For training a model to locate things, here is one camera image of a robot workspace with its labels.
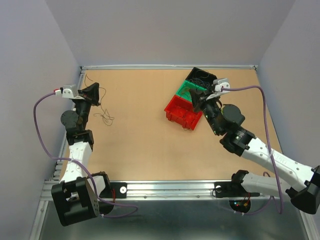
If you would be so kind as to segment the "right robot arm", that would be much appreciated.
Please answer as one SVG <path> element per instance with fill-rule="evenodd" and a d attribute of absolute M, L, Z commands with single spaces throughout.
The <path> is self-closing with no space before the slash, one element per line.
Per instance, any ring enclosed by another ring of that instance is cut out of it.
<path fill-rule="evenodd" d="M 208 91 L 191 89 L 195 112 L 202 112 L 213 133 L 230 153 L 250 160 L 274 173 L 274 177 L 256 175 L 238 170 L 230 182 L 235 195 L 259 193 L 290 200 L 300 211 L 314 215 L 320 205 L 320 168 L 299 163 L 271 148 L 254 133 L 241 125 L 245 120 L 240 109 L 233 104 L 221 104 L 219 96 Z"/>

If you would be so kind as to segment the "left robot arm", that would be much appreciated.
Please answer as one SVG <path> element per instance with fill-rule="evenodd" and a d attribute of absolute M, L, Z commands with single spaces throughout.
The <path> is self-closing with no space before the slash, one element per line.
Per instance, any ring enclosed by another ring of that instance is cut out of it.
<path fill-rule="evenodd" d="M 101 207 L 98 197 L 106 197 L 112 190 L 104 171 L 91 174 L 87 170 L 94 137 L 86 125 L 91 107 L 100 105 L 99 88 L 99 83 L 95 82 L 84 89 L 77 89 L 75 85 L 59 89 L 63 98 L 74 103 L 74 108 L 60 117 L 66 130 L 69 157 L 60 183 L 51 188 L 57 215 L 64 227 L 96 218 Z"/>

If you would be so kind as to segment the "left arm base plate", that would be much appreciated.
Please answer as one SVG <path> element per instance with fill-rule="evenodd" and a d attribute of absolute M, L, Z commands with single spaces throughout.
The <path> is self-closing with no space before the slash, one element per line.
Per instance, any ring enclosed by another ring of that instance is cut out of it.
<path fill-rule="evenodd" d="M 112 181 L 110 183 L 110 189 L 105 188 L 99 197 L 103 199 L 120 200 L 127 198 L 127 186 L 126 182 Z M 111 204 L 99 202 L 99 211 L 101 214 L 109 214 L 114 209 Z"/>

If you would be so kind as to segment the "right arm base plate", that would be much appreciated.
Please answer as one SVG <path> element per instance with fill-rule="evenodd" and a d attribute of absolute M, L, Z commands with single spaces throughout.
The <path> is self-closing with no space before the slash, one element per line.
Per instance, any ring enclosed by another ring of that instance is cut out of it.
<path fill-rule="evenodd" d="M 228 198 L 229 205 L 236 213 L 247 214 L 251 209 L 251 197 L 259 197 L 258 192 L 248 192 L 240 184 L 231 181 L 214 182 L 211 195 L 215 198 Z"/>

